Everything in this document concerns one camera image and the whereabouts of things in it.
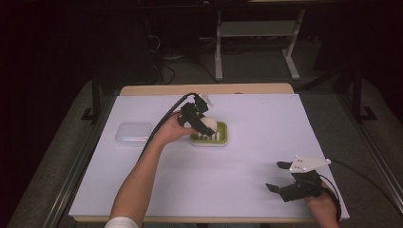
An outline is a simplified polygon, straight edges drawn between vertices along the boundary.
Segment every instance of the white sleeve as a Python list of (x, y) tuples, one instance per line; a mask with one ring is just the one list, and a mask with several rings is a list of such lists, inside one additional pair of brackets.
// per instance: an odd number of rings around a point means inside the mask
[(139, 228), (139, 226), (130, 218), (116, 217), (111, 219), (105, 228)]

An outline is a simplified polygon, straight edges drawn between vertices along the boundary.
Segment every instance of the hand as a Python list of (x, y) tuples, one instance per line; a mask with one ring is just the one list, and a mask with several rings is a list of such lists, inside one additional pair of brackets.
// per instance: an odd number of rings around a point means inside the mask
[(305, 202), (311, 211), (312, 217), (321, 228), (338, 227), (336, 221), (336, 207), (332, 198), (327, 193), (322, 192), (322, 194), (316, 198), (305, 198)]
[(172, 115), (157, 131), (153, 141), (158, 141), (163, 145), (172, 143), (180, 137), (198, 133), (194, 128), (186, 128), (178, 123), (180, 113)]

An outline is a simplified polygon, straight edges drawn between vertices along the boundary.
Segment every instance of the table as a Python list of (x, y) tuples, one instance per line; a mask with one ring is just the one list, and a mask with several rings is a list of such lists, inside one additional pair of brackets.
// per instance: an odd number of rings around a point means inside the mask
[[(251, 0), (249, 3), (276, 2), (270, 0)], [(215, 55), (216, 80), (222, 81), (222, 60), (221, 60), (221, 37), (241, 37), (241, 36), (289, 36), (290, 44), (282, 50), (282, 54), (294, 80), (299, 80), (296, 65), (294, 64), (292, 53), (297, 41), (299, 30), (302, 24), (305, 9), (300, 9), (296, 20), (287, 21), (241, 21), (223, 22), (221, 11), (218, 13), (217, 21), (217, 44)]]
[[(290, 162), (296, 154), (323, 158), (299, 96), (287, 84), (125, 87), (69, 214), (78, 221), (107, 221), (116, 193), (142, 150), (116, 144), (119, 124), (147, 121), (155, 125), (190, 91), (209, 94), (215, 106), (205, 115), (227, 123), (228, 143), (225, 147), (197, 147), (183, 137), (169, 144), (160, 159), (144, 221), (312, 221), (303, 200), (285, 203), (265, 186), (266, 182), (292, 183), (289, 171), (277, 168), (278, 161)], [(317, 171), (335, 183), (329, 167)], [(346, 219), (342, 199), (341, 204)]]

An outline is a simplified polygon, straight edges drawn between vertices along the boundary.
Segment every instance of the table leg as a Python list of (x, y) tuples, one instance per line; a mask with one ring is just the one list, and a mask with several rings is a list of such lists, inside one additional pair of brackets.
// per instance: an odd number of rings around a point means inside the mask
[(216, 81), (222, 81), (222, 62), (221, 62), (221, 12), (218, 12), (217, 19), (217, 47), (216, 47)]
[(291, 54), (293, 53), (294, 45), (296, 44), (296, 41), (297, 41), (299, 29), (301, 28), (302, 19), (303, 19), (304, 14), (305, 14), (305, 9), (300, 9), (297, 20), (296, 20), (296, 24), (293, 29), (293, 34), (291, 35), (291, 43), (288, 46), (288, 48), (286, 48), (282, 51), (282, 55), (284, 56), (285, 63), (287, 64), (288, 69), (290, 70), (291, 77), (296, 81), (299, 80), (299, 74), (297, 72), (297, 68), (296, 68), (296, 65), (294, 64), (293, 58), (291, 57)]

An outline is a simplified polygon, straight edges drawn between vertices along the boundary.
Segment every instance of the cable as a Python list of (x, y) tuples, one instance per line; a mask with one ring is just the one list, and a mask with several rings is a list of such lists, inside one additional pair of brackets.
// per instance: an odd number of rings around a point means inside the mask
[(176, 76), (175, 70), (174, 70), (173, 68), (169, 67), (169, 66), (166, 66), (166, 65), (162, 65), (161, 67), (168, 68), (168, 69), (170, 69), (170, 70), (172, 71), (172, 78), (171, 78), (171, 80), (169, 80), (167, 83), (165, 82), (165, 79), (163, 78), (163, 75), (161, 76), (161, 79), (163, 80), (163, 84), (164, 84), (164, 85), (169, 85), (169, 84), (171, 84), (171, 83), (174, 81), (175, 76)]
[(342, 161), (337, 161), (334, 159), (329, 158), (332, 162), (334, 163), (338, 163), (341, 164), (342, 166), (346, 167), (347, 169), (349, 169), (350, 171), (353, 171), (354, 173), (358, 174), (358, 176), (360, 176), (361, 178), (363, 178), (364, 180), (366, 180), (367, 182), (369, 182), (373, 187), (375, 187), (385, 198), (386, 200), (389, 201), (389, 203), (393, 206), (393, 208), (397, 211), (397, 213), (399, 214), (400, 217), (403, 218), (403, 214), (400, 213), (399, 208), (397, 207), (396, 204), (394, 204), (393, 200), (388, 196), (388, 194), (381, 188), (379, 187), (373, 180), (367, 178), (365, 175), (363, 175), (362, 173), (354, 170), (351, 166), (349, 166), (348, 164), (342, 162)]
[[(326, 179), (335, 188), (335, 186), (332, 184), (331, 181), (329, 181), (329, 179), (327, 179), (324, 176), (321, 176), (321, 177)], [(308, 183), (310, 185), (313, 185), (317, 189), (323, 190), (332, 199), (333, 204), (335, 205), (335, 208), (336, 208), (336, 221), (337, 221), (337, 223), (339, 223), (340, 219), (341, 219), (341, 204), (340, 204), (340, 199), (338, 198), (338, 192), (336, 191), (336, 189), (335, 189), (335, 193), (337, 194), (337, 196), (329, 188), (323, 187), (323, 186), (318, 185), (318, 184), (316, 184), (314, 182), (311, 182), (311, 181), (308, 181), (308, 180), (302, 180), (301, 183)]]
[(155, 47), (155, 50), (158, 50), (160, 48), (160, 45), (161, 45), (160, 38), (158, 38), (158, 36), (155, 36), (155, 35), (148, 35), (148, 38), (154, 38), (154, 39), (156, 39), (158, 41), (158, 45), (157, 45), (157, 47)]
[(338, 195), (338, 192), (337, 192), (337, 190), (335, 188), (335, 185), (328, 178), (326, 178), (325, 176), (320, 175), (320, 174), (319, 174), (319, 176), (324, 178), (326, 181), (328, 181), (330, 183), (330, 185), (332, 185), (333, 191), (336, 193), (337, 200), (340, 201), (340, 196)]
[(218, 81), (213, 76), (213, 74), (210, 72), (210, 70), (208, 70), (205, 66), (203, 66), (203, 65), (201, 65), (199, 63), (195, 63), (195, 62), (191, 62), (191, 61), (177, 61), (177, 62), (168, 63), (168, 64), (170, 64), (170, 65), (172, 65), (172, 64), (193, 64), (193, 65), (197, 65), (197, 66), (203, 68), (208, 73), (208, 75), (214, 80), (215, 83), (218, 83)]
[(196, 93), (188, 93), (186, 95), (184, 95), (183, 97), (181, 97), (163, 116), (163, 118), (160, 120), (160, 122), (154, 127), (154, 129), (152, 130), (147, 142), (145, 143), (145, 146), (143, 148), (142, 153), (140, 154), (139, 158), (137, 159), (137, 162), (140, 160), (140, 158), (142, 157), (144, 151), (146, 150), (146, 148), (148, 147), (148, 145), (150, 144), (150, 142), (152, 141), (152, 139), (154, 138), (155, 134), (157, 133), (157, 131), (161, 128), (161, 126), (168, 120), (169, 117), (171, 117), (172, 113), (174, 112), (175, 109), (178, 108), (178, 106), (184, 102), (188, 96), (193, 95), (193, 96), (199, 96)]
[(163, 57), (163, 59), (166, 61), (166, 62), (176, 62), (176, 61), (180, 61), (181, 59), (184, 59), (184, 58), (186, 58), (186, 56), (185, 55), (177, 55), (177, 56), (173, 56), (173, 57)]
[(212, 38), (212, 39), (213, 39), (213, 42), (210, 42), (210, 44), (205, 45), (204, 47), (200, 47), (201, 51), (204, 51), (204, 50), (206, 50), (206, 49), (209, 49), (209, 48), (211, 48), (214, 44), (217, 43), (217, 40), (216, 40), (216, 39), (214, 39), (214, 38)]
[(126, 66), (122, 61), (118, 60), (113, 54), (110, 54), (109, 52), (107, 52), (105, 50), (104, 47), (102, 47), (101, 45), (98, 44), (98, 42), (94, 39), (94, 37), (92, 35), (90, 35), (89, 33), (87, 34), (87, 36), (89, 37), (89, 39), (91, 39), (92, 43), (95, 45), (95, 47), (97, 47), (98, 49), (101, 50), (101, 52), (103, 54), (105, 54), (110, 60), (112, 60), (113, 62), (115, 62), (115, 64), (117, 66), (119, 66), (121, 69), (128, 71), (128, 73), (132, 74), (134, 76), (134, 78), (138, 78), (139, 74), (136, 73), (133, 69), (131, 69), (130, 67)]

